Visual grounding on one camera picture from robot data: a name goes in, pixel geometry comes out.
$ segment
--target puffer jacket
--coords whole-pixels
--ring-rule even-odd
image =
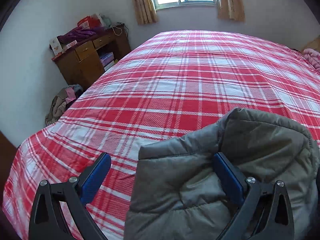
[[[234,212],[212,168],[216,152],[245,176],[284,181],[295,239],[304,237],[318,200],[316,142],[294,120],[236,108],[201,130],[140,148],[124,239],[216,239]]]

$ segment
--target bed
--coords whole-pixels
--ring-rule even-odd
[[[57,123],[21,144],[3,211],[28,239],[39,182],[64,182],[108,152],[111,170],[87,209],[108,239],[122,239],[140,146],[200,129],[234,107],[292,118],[320,144],[320,77],[299,52],[235,33],[160,33],[103,74]]]

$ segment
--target purple cloth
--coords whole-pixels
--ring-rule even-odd
[[[82,27],[76,27],[69,31],[67,34],[60,35],[57,38],[59,42],[63,44],[68,44],[74,40],[76,40],[77,42],[81,42],[90,38],[93,35],[101,33],[103,33],[103,27],[95,27],[92,29],[82,29]]]

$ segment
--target red plaid bedspread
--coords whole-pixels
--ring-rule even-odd
[[[241,34],[160,33],[100,77],[56,124],[21,144],[4,212],[27,239],[39,182],[64,182],[108,152],[111,170],[87,208],[108,239],[122,239],[140,146],[200,129],[234,107],[292,118],[320,144],[320,77],[300,53]],[[81,238],[70,214],[66,219]]]

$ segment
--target screw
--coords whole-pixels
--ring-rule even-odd
[[[256,179],[254,178],[254,177],[248,177],[247,178],[247,182],[249,182],[249,183],[255,183],[256,182]]]
[[[77,177],[72,176],[72,177],[69,179],[69,182],[71,182],[71,183],[75,183],[77,180],[78,180],[78,178],[77,178]]]
[[[278,180],[277,181],[278,186],[283,187],[284,186],[284,182],[282,180]]]
[[[40,185],[41,185],[41,186],[47,185],[47,181],[46,181],[45,179],[44,179],[44,180],[41,180]]]

